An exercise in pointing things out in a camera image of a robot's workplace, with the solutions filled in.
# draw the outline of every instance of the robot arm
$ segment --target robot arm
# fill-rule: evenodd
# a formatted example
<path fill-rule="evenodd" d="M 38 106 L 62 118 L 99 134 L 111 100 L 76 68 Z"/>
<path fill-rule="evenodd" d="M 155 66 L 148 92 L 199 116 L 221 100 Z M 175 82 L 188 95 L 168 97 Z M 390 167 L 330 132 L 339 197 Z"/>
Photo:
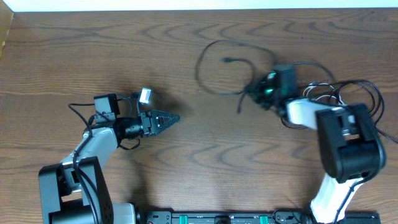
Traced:
<path fill-rule="evenodd" d="M 149 96 L 150 90 L 146 88 L 141 94 L 132 94 L 131 98 L 137 100 L 136 118 L 118 118 L 116 94 L 94 98 L 96 124 L 90 127 L 91 131 L 85 130 L 83 140 L 68 157 L 59 164 L 43 167 L 39 172 L 45 224 L 97 223 L 93 219 L 95 216 L 98 223 L 135 224 L 136 216 L 131 204 L 111 202 L 101 168 L 111 154 L 122 147 L 120 143 L 123 139 L 156 136 L 179 122 L 177 114 L 157 110 L 140 111 L 140 104 L 148 103 Z M 78 171 L 73 166 L 76 153 Z M 80 180 L 84 181 L 86 190 L 82 188 Z M 81 199 L 63 202 L 62 197 L 72 192 L 81 192 Z"/>
<path fill-rule="evenodd" d="M 366 105 L 329 105 L 300 97 L 294 65 L 276 65 L 246 92 L 264 109 L 275 107 L 288 122 L 317 130 L 326 174 L 311 213 L 317 223 L 343 219 L 355 191 L 386 163 Z"/>

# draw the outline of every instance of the black wire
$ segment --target black wire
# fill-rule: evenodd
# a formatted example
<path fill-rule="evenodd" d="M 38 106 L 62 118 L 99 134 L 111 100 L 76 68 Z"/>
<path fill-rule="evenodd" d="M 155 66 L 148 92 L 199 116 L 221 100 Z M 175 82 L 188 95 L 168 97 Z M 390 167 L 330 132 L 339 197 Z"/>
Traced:
<path fill-rule="evenodd" d="M 355 183 L 353 183 L 353 184 L 351 185 L 351 187 L 349 187 L 349 192 L 346 194 L 346 197 L 344 198 L 344 200 L 342 201 L 340 207 L 338 208 L 338 210 L 337 210 L 337 212 L 336 212 L 336 216 L 335 216 L 335 220 L 333 221 L 333 224 L 336 224 L 336 223 L 337 223 L 338 216 L 339 216 L 341 210 L 342 210 L 342 209 L 344 208 L 344 206 L 346 205 L 346 203 L 347 203 L 347 201 L 348 201 L 348 199 L 349 199 L 349 196 L 351 196 L 351 194 L 354 192 L 355 187 L 356 187 L 357 185 L 359 185 L 359 184 L 364 184 L 364 183 L 370 181 L 371 179 L 373 179 L 373 178 L 379 173 L 379 171 L 380 171 L 380 169 L 381 169 L 380 166 L 381 166 L 381 160 L 379 161 L 379 167 L 374 171 L 374 173 L 373 173 L 371 176 L 369 176 L 368 178 L 365 178 L 365 179 L 363 179 L 363 180 L 360 180 L 360 181 L 358 181 L 358 182 L 355 182 Z"/>
<path fill-rule="evenodd" d="M 91 188 L 94 190 L 95 194 L 98 195 L 98 191 L 97 188 L 95 187 L 95 184 L 93 183 L 93 181 L 87 176 L 87 174 L 85 172 L 83 172 L 81 169 L 79 169 L 79 172 L 81 174 L 81 176 L 87 180 L 88 184 L 91 186 Z"/>
<path fill-rule="evenodd" d="M 89 203 L 90 203 L 91 212 L 93 213 L 94 221 L 95 221 L 95 223 L 100 224 L 100 222 L 99 222 L 99 220 L 98 220 L 98 214 L 97 214 L 96 209 L 95 209 L 95 205 L 94 205 L 93 198 L 91 197 L 91 194 L 90 194 L 90 192 L 89 192 L 88 189 L 87 189 L 86 183 L 85 183 L 85 181 L 83 180 L 83 177 L 81 176 L 80 169 L 79 169 L 78 164 L 77 164 L 77 162 L 76 162 L 77 157 L 78 157 L 78 155 L 79 155 L 79 152 L 84 148 L 84 146 L 87 144 L 87 142 L 88 142 L 91 138 L 92 138 L 92 136 L 89 135 L 89 136 L 86 138 L 86 140 L 85 140 L 82 144 L 80 144 L 79 148 L 74 152 L 75 154 L 73 155 L 73 169 L 75 170 L 76 176 L 77 176 L 77 178 L 79 179 L 79 182 L 80 182 L 80 186 L 81 186 L 81 188 L 82 188 L 82 191 L 83 191 L 84 193 L 86 193 L 87 199 L 88 199 L 88 201 L 89 201 Z"/>
<path fill-rule="evenodd" d="M 280 209 L 275 210 L 274 212 L 272 212 L 272 215 L 271 215 L 271 218 L 275 221 L 276 224 L 280 224 L 280 222 L 278 222 L 278 221 L 276 220 L 276 216 L 275 216 L 276 212 L 279 211 L 279 210 L 280 210 Z"/>
<path fill-rule="evenodd" d="M 202 63 L 202 61 L 203 61 L 203 59 L 204 59 L 204 57 L 205 57 L 205 54 L 206 54 L 207 50 L 208 50 L 211 46 L 213 46 L 213 45 L 215 45 L 215 44 L 218 44 L 218 43 L 222 43 L 222 42 L 227 43 L 227 44 L 233 44 L 233 45 L 237 45 L 237 46 L 242 46 L 242 47 L 248 47 L 248 48 L 252 48 L 252 49 L 261 50 L 261 51 L 266 52 L 266 53 L 268 53 L 269 55 L 271 55 L 271 57 L 272 57 L 272 63 L 273 63 L 273 64 L 276 63 L 276 56 L 275 56 L 275 54 L 273 53 L 273 51 L 271 51 L 271 50 L 269 50 L 269 49 L 266 49 L 266 48 L 264 48 L 264 47 L 259 47 L 259 46 L 256 46 L 256 45 L 246 44 L 246 43 L 242 43 L 242 42 L 235 41 L 235 40 L 216 40 L 216 41 L 214 41 L 214 42 L 208 44 L 208 45 L 201 51 L 201 53 L 200 53 L 200 55 L 199 55 L 199 57 L 198 57 L 198 60 L 197 60 L 197 62 L 196 62 L 196 64 L 195 64 L 195 80 L 197 81 L 198 85 L 199 85 L 202 89 L 204 89 L 206 92 L 208 92 L 208 93 L 211 93 L 211 94 L 219 94 L 219 95 L 239 95 L 239 94 L 242 93 L 242 91 L 233 91 L 233 92 L 229 92 L 229 93 L 218 93 L 218 92 L 212 90 L 211 88 L 207 87 L 207 86 L 200 80 L 200 77 L 199 77 L 199 74 L 200 74 L 200 65 L 201 65 L 201 63 Z M 235 60 L 235 61 L 243 61 L 243 60 L 245 60 L 245 61 L 247 61 L 247 62 L 250 62 L 250 61 L 247 60 L 247 59 L 241 59 L 241 58 L 234 58 L 234 59 L 237 59 L 237 60 Z"/>
<path fill-rule="evenodd" d="M 290 128 L 290 129 L 307 129 L 307 127 L 302 126 L 302 125 L 294 125 L 289 123 L 288 121 L 286 121 L 283 116 L 280 116 L 280 122 L 282 122 L 282 124 L 286 127 L 286 128 Z"/>
<path fill-rule="evenodd" d="M 90 133 L 90 136 L 93 135 L 93 131 L 91 130 L 91 126 L 88 124 L 87 120 L 85 117 L 83 117 L 83 115 L 81 115 L 73 106 L 93 106 L 93 103 L 70 103 L 68 104 L 68 107 L 75 112 L 80 119 L 85 123 L 85 125 L 87 126 L 87 130 Z"/>
<path fill-rule="evenodd" d="M 91 103 L 90 104 L 70 103 L 70 104 L 68 104 L 68 107 L 81 118 L 81 120 L 86 124 L 87 130 L 89 132 L 89 135 L 86 138 L 86 140 L 84 140 L 83 143 L 80 144 L 78 149 L 74 151 L 74 155 L 73 155 L 73 160 L 72 161 L 73 161 L 73 169 L 75 170 L 76 176 L 77 176 L 77 178 L 78 178 L 78 180 L 80 182 L 81 190 L 84 193 L 86 193 L 87 199 L 88 199 L 88 201 L 90 203 L 90 208 L 91 208 L 91 212 L 93 213 L 94 221 L 95 221 L 96 224 L 100 224 L 100 221 L 98 219 L 98 214 L 96 212 L 96 208 L 95 208 L 95 205 L 94 205 L 93 198 L 92 198 L 90 192 L 87 189 L 86 183 L 83 180 L 83 177 L 81 176 L 80 169 L 79 169 L 78 164 L 76 162 L 80 151 L 86 146 L 88 141 L 93 137 L 93 131 L 91 130 L 90 124 L 83 117 L 83 115 L 81 115 L 73 106 L 93 106 L 93 104 L 91 104 Z"/>
<path fill-rule="evenodd" d="M 139 138 L 136 138 L 135 140 L 138 140 L 138 143 L 137 143 L 135 146 L 133 146 L 132 148 L 130 148 L 130 149 L 127 148 L 127 147 L 125 147 L 125 146 L 122 146 L 121 144 L 119 144 L 119 147 L 122 148 L 122 149 L 124 149 L 124 150 L 133 150 L 133 149 L 137 149 L 137 148 L 139 147 L 141 141 L 140 141 Z"/>
<path fill-rule="evenodd" d="M 245 59 L 245 58 L 224 58 L 224 61 L 226 63 L 244 62 L 244 63 L 248 64 L 251 69 L 251 79 L 247 86 L 250 86 L 253 84 L 254 79 L 256 78 L 257 68 L 250 60 Z M 238 102 L 237 113 L 239 114 L 239 113 L 241 113 L 241 110 L 242 110 L 241 108 L 242 108 L 243 99 L 247 95 L 246 88 L 244 88 L 242 91 L 237 92 L 237 94 L 242 94 L 242 96 L 240 97 L 239 102 Z"/>
<path fill-rule="evenodd" d="M 380 111 L 379 116 L 375 119 L 375 122 L 373 122 L 373 126 L 374 126 L 375 130 L 377 132 L 379 132 L 382 136 L 387 138 L 388 140 L 398 144 L 397 138 L 395 138 L 395 137 L 391 136 L 390 134 L 387 134 L 386 132 L 377 128 L 377 124 L 378 124 L 378 122 L 380 122 L 380 120 L 386 110 L 386 103 L 384 102 L 384 98 L 381 94 L 380 89 L 373 82 L 370 82 L 369 80 L 348 80 L 348 81 L 343 81 L 343 82 L 330 83 L 328 85 L 333 86 L 334 88 L 336 85 L 341 85 L 341 86 L 339 86 L 338 88 L 335 88 L 332 91 L 332 93 L 329 93 L 329 95 L 333 95 L 338 98 L 338 96 L 340 95 L 341 89 L 343 89 L 345 86 L 350 85 L 350 84 L 360 86 L 371 96 L 372 106 L 369 109 L 369 118 L 373 118 Z M 306 86 L 300 86 L 299 88 L 306 88 L 308 86 L 325 86 L 325 84 L 308 84 Z M 371 90 L 373 90 L 377 93 L 377 103 L 376 103 L 376 99 L 375 99 L 373 93 L 371 93 L 371 91 L 368 88 L 370 88 Z"/>

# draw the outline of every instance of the green led light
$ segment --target green led light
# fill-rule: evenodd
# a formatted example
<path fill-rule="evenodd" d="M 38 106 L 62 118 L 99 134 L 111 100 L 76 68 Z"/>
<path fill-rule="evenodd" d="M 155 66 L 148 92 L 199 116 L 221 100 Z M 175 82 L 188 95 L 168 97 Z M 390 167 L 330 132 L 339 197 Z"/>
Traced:
<path fill-rule="evenodd" d="M 270 95 L 272 91 L 274 91 L 272 88 L 266 89 L 266 95 Z"/>
<path fill-rule="evenodd" d="M 272 72 L 270 72 L 269 74 L 268 74 L 268 79 L 273 79 L 274 78 L 274 76 L 276 75 L 276 72 L 274 72 L 274 71 L 272 71 Z"/>

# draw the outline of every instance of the wood grain surface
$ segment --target wood grain surface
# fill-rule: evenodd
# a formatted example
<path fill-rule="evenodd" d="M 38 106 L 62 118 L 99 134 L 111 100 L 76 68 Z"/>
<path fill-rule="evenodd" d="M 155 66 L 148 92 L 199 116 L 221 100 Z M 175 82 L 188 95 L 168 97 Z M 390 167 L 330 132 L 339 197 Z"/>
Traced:
<path fill-rule="evenodd" d="M 203 91 L 193 68 L 217 39 L 266 47 L 280 63 L 320 62 L 339 80 L 371 80 L 387 104 L 379 127 L 398 136 L 398 9 L 18 13 L 0 64 L 0 223 L 42 222 L 38 172 L 71 153 L 84 129 L 68 103 L 144 86 L 155 91 L 153 108 L 181 122 L 111 156 L 103 172 L 114 202 L 176 211 L 306 206 L 324 174 L 315 131 L 287 129 L 249 98 L 236 114 L 238 96 Z M 240 90 L 250 78 L 245 64 L 222 57 L 253 60 L 259 76 L 271 68 L 264 52 L 214 46 L 200 78 L 215 91 Z M 299 78 L 327 80 L 310 67 Z M 369 100 L 357 88 L 343 99 Z M 398 147 L 382 141 L 387 166 L 348 210 L 398 223 Z"/>

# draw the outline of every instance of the white wall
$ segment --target white wall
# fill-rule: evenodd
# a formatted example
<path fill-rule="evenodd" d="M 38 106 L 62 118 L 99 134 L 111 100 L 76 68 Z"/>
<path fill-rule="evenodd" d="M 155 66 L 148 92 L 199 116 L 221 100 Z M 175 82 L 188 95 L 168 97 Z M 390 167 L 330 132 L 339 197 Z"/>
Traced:
<path fill-rule="evenodd" d="M 398 0 L 3 0 L 14 12 L 398 7 Z"/>

